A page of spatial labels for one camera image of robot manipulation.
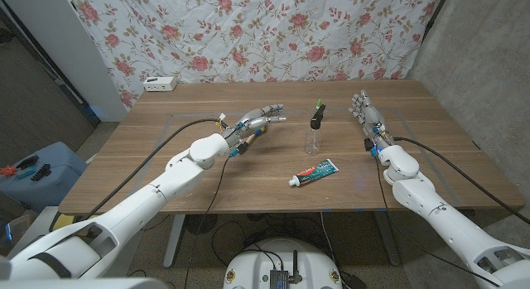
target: white robotic arm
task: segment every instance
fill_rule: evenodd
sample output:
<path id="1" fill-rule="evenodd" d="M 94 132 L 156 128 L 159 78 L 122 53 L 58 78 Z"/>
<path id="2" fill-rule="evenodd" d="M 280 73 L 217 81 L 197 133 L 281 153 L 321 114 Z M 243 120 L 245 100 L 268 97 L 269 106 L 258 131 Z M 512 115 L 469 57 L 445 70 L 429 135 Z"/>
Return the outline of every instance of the white robotic arm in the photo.
<path id="1" fill-rule="evenodd" d="M 82 278 L 103 276 L 129 239 L 164 205 L 193 189 L 214 165 L 215 158 L 226 156 L 242 138 L 252 135 L 278 117 L 281 105 L 271 105 L 247 113 L 233 128 L 225 126 L 223 135 L 213 134 L 193 142 L 174 156 L 166 170 L 111 210 L 58 229 L 38 239 L 11 261 L 10 280 Z"/>
<path id="2" fill-rule="evenodd" d="M 527 288 L 530 282 L 530 250 L 501 242 L 443 200 L 419 165 L 402 147 L 395 145 L 384 125 L 383 116 L 371 105 L 363 91 L 355 95 L 349 111 L 363 125 L 365 147 L 388 166 L 385 181 L 403 206 L 419 214 L 465 263 L 466 268 L 490 280 L 475 277 L 480 287 Z"/>

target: toothpaste tube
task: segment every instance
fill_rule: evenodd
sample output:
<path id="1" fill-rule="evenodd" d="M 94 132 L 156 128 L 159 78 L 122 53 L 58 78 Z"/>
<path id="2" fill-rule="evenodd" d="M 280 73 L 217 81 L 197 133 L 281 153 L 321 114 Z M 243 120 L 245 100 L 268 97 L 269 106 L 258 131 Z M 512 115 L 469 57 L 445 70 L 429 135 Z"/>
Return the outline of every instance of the toothpaste tube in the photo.
<path id="1" fill-rule="evenodd" d="M 320 164 L 314 165 L 313 167 L 293 176 L 292 179 L 289 181 L 289 185 L 304 185 L 312 181 L 319 180 L 320 178 L 328 176 L 331 173 L 335 173 L 338 170 L 339 169 L 330 161 L 330 159 L 327 159 L 321 162 Z"/>

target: clear plastic bottle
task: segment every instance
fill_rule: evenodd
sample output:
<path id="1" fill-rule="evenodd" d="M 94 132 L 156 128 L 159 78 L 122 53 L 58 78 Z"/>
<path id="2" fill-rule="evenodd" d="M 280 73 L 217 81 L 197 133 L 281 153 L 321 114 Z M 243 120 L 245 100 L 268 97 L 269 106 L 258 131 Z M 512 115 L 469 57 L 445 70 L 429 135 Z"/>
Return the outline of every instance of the clear plastic bottle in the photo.
<path id="1" fill-rule="evenodd" d="M 324 117 L 325 105 L 322 104 L 322 101 L 319 99 L 316 103 L 316 113 L 315 116 L 311 119 L 310 127 L 306 132 L 306 152 L 315 155 L 320 150 L 320 145 L 322 143 L 322 133 L 320 131 L 320 122 Z"/>
<path id="2" fill-rule="evenodd" d="M 315 155 L 320 150 L 322 142 L 321 131 L 319 128 L 309 128 L 306 132 L 306 152 Z"/>

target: red object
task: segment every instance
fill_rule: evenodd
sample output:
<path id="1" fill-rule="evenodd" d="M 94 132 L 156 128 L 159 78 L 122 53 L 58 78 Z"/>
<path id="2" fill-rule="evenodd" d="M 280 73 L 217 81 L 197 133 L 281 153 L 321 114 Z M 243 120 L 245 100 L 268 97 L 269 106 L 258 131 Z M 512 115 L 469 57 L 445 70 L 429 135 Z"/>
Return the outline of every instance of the red object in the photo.
<path id="1" fill-rule="evenodd" d="M 14 176 L 15 174 L 17 174 L 17 168 L 15 168 L 14 166 L 7 165 L 5 168 L 2 168 L 0 170 L 0 174 L 5 177 Z"/>

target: white curtain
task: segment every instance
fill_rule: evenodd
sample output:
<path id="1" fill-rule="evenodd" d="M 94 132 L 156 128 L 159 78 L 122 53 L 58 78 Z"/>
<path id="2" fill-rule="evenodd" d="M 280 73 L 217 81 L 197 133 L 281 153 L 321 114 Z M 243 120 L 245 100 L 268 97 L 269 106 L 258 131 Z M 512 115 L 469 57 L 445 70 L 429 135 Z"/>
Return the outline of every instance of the white curtain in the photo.
<path id="1" fill-rule="evenodd" d="M 72 0 L 130 108 L 179 83 L 400 79 L 436 0 Z"/>

